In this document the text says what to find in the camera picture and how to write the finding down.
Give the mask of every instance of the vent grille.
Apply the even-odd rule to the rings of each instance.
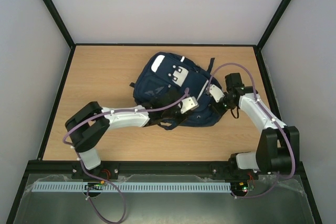
[[[230,193],[230,183],[114,183],[124,193]],[[88,183],[82,182],[37,182],[33,192],[73,193],[86,192]],[[111,186],[94,187],[90,191],[116,193]]]

